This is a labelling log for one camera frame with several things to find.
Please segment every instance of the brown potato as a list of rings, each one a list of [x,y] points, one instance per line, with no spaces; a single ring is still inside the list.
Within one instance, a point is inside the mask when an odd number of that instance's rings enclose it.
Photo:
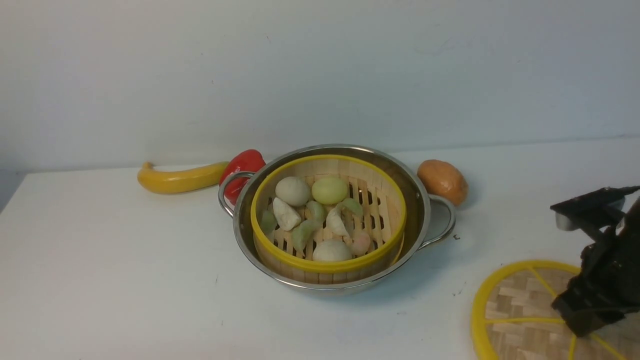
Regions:
[[[448,162],[423,161],[418,168],[418,178],[428,193],[442,196],[455,206],[459,206],[467,198],[469,192],[467,180],[460,170]]]

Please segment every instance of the stainless steel pot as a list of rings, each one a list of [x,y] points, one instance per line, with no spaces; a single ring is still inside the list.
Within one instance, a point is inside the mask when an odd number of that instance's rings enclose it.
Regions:
[[[388,173],[402,190],[407,205],[404,245],[398,261],[386,270],[358,281],[345,282],[344,284],[318,285],[286,278],[271,271],[260,262],[260,258],[255,250],[255,245],[253,244],[253,229],[250,221],[251,203],[256,189],[260,183],[263,182],[264,178],[278,167],[292,160],[304,158],[305,156],[323,154],[352,156],[368,161]],[[240,193],[235,209],[232,209],[225,200],[225,188],[229,182],[239,177],[249,177],[250,180],[245,184]],[[246,258],[249,259],[255,267],[282,284],[316,295],[347,295],[362,291],[377,284],[379,280],[384,279],[387,275],[407,262],[416,251],[450,235],[456,223],[455,207],[453,204],[442,197],[429,195],[418,177],[400,161],[374,149],[346,144],[327,144],[306,147],[271,161],[256,173],[236,172],[235,174],[231,174],[220,184],[218,201],[220,202],[220,206],[233,218],[236,241]],[[431,219],[431,201],[440,202],[446,206],[449,210],[450,217],[449,223],[444,231],[433,238],[427,239],[427,228],[429,227],[429,220]]]

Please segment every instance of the yellow banana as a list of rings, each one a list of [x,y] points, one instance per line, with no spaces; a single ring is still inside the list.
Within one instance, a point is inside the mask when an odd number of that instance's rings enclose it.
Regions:
[[[154,193],[182,193],[216,185],[228,161],[182,171],[156,171],[150,162],[138,171],[138,182]]]

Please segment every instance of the white tabletop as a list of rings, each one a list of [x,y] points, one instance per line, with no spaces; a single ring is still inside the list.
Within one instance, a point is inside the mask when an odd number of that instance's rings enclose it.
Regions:
[[[217,187],[155,195],[135,168],[31,174],[0,215],[0,358],[472,359],[482,280],[524,259],[578,265],[590,240],[557,230],[549,206],[639,185],[638,154],[635,138],[395,153],[466,175],[456,239],[332,299],[254,268]]]

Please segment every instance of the red bell pepper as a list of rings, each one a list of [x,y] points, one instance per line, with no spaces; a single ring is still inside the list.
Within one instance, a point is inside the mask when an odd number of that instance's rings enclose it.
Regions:
[[[238,154],[235,158],[229,161],[229,165],[222,173],[220,177],[220,183],[222,183],[227,176],[233,174],[234,172],[239,171],[252,171],[256,172],[265,165],[264,159],[262,158],[262,154],[258,150],[250,149],[245,150]],[[236,205],[236,201],[238,200],[238,196],[244,187],[244,184],[249,181],[247,178],[235,179],[229,183],[227,189],[225,189],[225,197],[231,205]]]

